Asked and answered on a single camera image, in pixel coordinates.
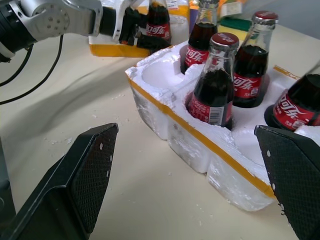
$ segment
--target cola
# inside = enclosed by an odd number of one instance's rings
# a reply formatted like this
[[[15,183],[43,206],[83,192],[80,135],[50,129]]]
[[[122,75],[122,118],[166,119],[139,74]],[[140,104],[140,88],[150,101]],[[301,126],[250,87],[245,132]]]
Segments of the cola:
[[[320,126],[320,62],[266,109],[264,119],[270,127],[289,131]]]
[[[262,86],[266,79],[269,46],[278,15],[270,11],[257,11],[252,16],[251,28],[234,60],[233,105],[253,108],[263,100]]]
[[[194,118],[232,128],[233,64],[238,46],[239,39],[231,33],[212,36],[209,57],[187,105]]]
[[[185,55],[183,72],[193,64],[204,64],[209,56],[211,37],[218,32],[217,8],[219,0],[201,0],[199,12],[191,32]]]
[[[170,16],[166,0],[151,0],[147,15],[146,35],[171,43]]]

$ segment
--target white table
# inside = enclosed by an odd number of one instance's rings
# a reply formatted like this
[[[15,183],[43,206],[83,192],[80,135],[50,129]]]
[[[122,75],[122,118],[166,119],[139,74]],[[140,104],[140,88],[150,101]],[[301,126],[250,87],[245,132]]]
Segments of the white table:
[[[37,43],[22,74],[0,88],[0,100],[36,85],[51,67],[58,43],[58,38]],[[320,58],[320,40],[278,26],[270,52],[270,65],[301,76]],[[24,54],[0,64],[1,81]],[[141,121],[124,73],[137,61],[94,57],[85,37],[66,35],[49,80],[1,107],[0,136],[16,210],[70,148],[68,139],[117,122],[109,187],[91,240],[107,234],[112,240],[297,239],[277,204],[254,213],[230,205]]]

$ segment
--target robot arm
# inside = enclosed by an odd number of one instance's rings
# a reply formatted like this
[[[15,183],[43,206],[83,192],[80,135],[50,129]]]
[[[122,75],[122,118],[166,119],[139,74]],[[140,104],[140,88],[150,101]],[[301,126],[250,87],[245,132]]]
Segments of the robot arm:
[[[168,47],[163,39],[139,32],[143,16],[134,9],[141,2],[124,0],[116,11],[99,0],[13,0],[0,6],[0,62],[9,62],[17,51],[36,42],[66,33],[101,33],[115,42],[151,50]]]

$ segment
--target dark liquid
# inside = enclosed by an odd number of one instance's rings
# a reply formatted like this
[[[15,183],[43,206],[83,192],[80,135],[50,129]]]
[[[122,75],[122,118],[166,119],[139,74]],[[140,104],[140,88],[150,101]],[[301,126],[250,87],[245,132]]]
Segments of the dark liquid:
[[[317,113],[309,122],[309,125],[313,125],[320,114],[320,75],[308,74],[303,76],[288,90],[288,96],[299,107]],[[289,130],[277,121],[273,109],[274,105],[269,106],[264,113],[264,119],[268,126]]]
[[[232,128],[232,119],[226,122],[227,105],[234,98],[234,86],[229,74],[219,69],[201,75],[194,88],[194,96],[209,107],[225,107],[221,126]]]
[[[258,78],[266,74],[269,53],[258,46],[244,46],[239,49],[234,59],[234,72],[245,78]],[[259,104],[257,96],[252,98],[234,97],[233,105],[240,108],[253,108]]]
[[[189,45],[195,49],[205,51],[209,50],[211,37],[218,32],[218,27],[212,23],[199,22],[194,25],[189,38]],[[188,65],[184,63],[183,73],[188,69]]]
[[[152,25],[170,24],[170,16],[168,9],[157,2],[153,2],[149,6],[147,22]]]

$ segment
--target styrofoam bottle holder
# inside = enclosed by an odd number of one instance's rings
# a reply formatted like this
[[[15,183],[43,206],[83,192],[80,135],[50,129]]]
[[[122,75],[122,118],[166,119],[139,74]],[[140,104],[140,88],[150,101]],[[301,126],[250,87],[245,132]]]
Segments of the styrofoam bottle holder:
[[[266,108],[295,79],[279,67],[269,68],[270,81],[259,106],[233,107],[231,131],[209,125],[193,118],[186,108],[203,69],[196,64],[185,75],[181,73],[187,45],[160,50],[126,71],[139,114],[189,166],[207,173],[207,181],[230,203],[246,211],[263,209],[274,201],[274,195],[254,129],[266,125]],[[320,127],[302,126],[296,132],[320,142]]]

